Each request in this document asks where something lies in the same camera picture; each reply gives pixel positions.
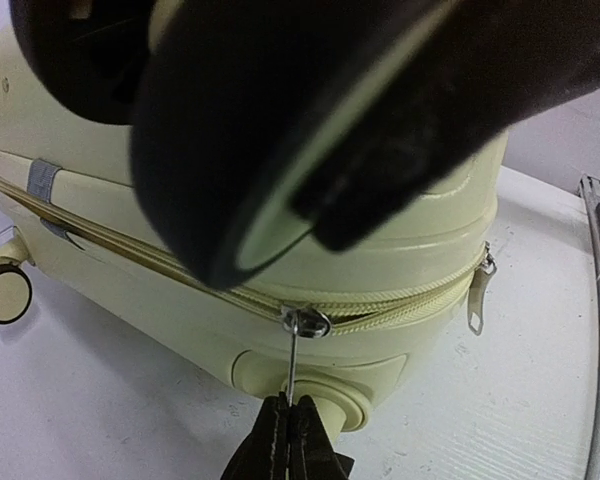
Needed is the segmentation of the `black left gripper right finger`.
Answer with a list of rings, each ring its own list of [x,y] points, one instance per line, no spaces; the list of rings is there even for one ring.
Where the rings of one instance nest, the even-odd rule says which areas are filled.
[[[346,480],[354,463],[334,451],[314,400],[302,396],[289,419],[289,478]]]

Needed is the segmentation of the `pale green hard-shell suitcase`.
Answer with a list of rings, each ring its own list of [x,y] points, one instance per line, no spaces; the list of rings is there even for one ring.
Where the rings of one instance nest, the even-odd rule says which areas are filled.
[[[492,1],[13,1],[0,30],[0,323],[23,263],[336,432],[491,270],[507,133],[468,139]]]

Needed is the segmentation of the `silver zipper pull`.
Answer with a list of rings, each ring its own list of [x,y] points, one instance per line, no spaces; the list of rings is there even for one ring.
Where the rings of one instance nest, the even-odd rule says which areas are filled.
[[[290,335],[290,353],[285,394],[289,406],[293,405],[294,384],[297,369],[298,344],[300,338],[321,339],[332,330],[329,317],[313,307],[281,308],[281,322],[284,330]]]

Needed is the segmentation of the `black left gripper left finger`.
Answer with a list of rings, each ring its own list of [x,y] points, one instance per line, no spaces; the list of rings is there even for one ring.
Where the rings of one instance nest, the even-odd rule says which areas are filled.
[[[289,414],[290,406],[284,393],[266,397],[252,430],[234,452],[222,473],[222,479],[285,479]]]

